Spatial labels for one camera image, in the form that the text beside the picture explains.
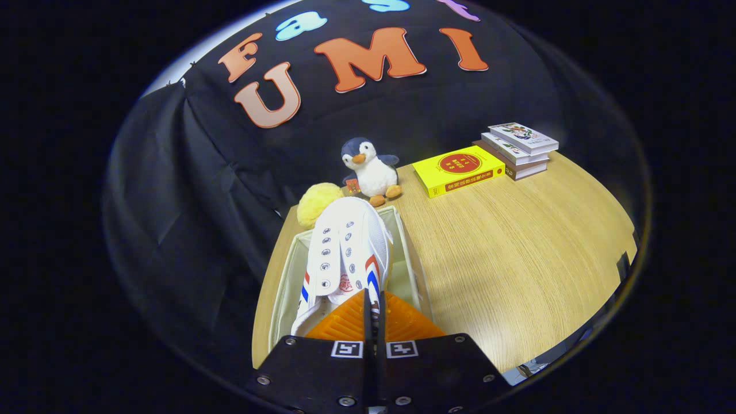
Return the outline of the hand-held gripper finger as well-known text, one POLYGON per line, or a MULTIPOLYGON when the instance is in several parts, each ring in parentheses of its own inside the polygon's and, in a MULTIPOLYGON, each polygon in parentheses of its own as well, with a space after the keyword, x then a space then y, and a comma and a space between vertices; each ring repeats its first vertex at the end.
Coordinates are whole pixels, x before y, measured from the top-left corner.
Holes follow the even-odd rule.
POLYGON ((512 385, 467 333, 386 340, 386 293, 377 328, 377 404, 386 413, 479 413, 512 385))
POLYGON ((361 341, 284 336, 246 382, 247 396, 276 413, 365 413, 373 353, 370 295, 361 294, 361 341))

